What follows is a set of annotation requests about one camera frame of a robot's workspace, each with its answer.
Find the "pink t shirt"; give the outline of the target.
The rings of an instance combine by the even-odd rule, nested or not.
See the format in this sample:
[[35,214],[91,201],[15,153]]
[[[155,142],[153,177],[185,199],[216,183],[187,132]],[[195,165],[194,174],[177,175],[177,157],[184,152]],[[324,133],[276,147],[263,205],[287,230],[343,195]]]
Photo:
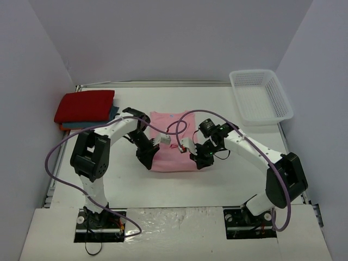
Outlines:
[[[184,113],[158,113],[150,112],[151,125],[162,131],[171,133],[176,131],[176,125],[173,122],[179,120]],[[179,134],[179,138],[193,138],[197,142],[195,114],[189,114],[184,117],[179,125],[179,130],[187,126],[185,131]],[[159,151],[155,154],[151,170],[154,172],[189,172],[196,171],[197,167],[194,161],[190,159],[189,153],[180,153],[178,143],[174,135],[170,136],[169,145],[160,144]]]

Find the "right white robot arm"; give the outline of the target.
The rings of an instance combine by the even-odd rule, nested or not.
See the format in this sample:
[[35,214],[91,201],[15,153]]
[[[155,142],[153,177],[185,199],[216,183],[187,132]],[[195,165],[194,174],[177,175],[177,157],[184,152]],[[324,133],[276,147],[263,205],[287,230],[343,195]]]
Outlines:
[[230,151],[255,166],[266,177],[265,190],[244,203],[241,218],[244,223],[256,223],[263,212],[273,208],[285,208],[289,201],[299,197],[308,189],[308,182],[301,161],[295,153],[283,154],[249,138],[236,126],[228,123],[215,125],[211,119],[203,121],[198,130],[207,139],[203,144],[192,138],[183,138],[181,146],[190,152],[190,159],[197,169],[214,164],[214,154]]

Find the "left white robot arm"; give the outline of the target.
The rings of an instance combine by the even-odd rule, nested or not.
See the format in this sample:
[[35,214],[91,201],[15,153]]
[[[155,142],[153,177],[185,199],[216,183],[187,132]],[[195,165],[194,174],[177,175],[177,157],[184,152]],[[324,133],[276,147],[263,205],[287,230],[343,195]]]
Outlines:
[[159,144],[149,139],[144,133],[151,122],[145,113],[133,108],[126,108],[118,116],[119,122],[107,127],[87,130],[78,134],[70,159],[70,165],[79,176],[85,196],[84,209],[90,214],[90,221],[96,227],[104,227],[109,222],[109,213],[104,210],[109,203],[104,193],[103,176],[109,166],[110,148],[119,139],[128,135],[137,147],[136,157],[150,170]]

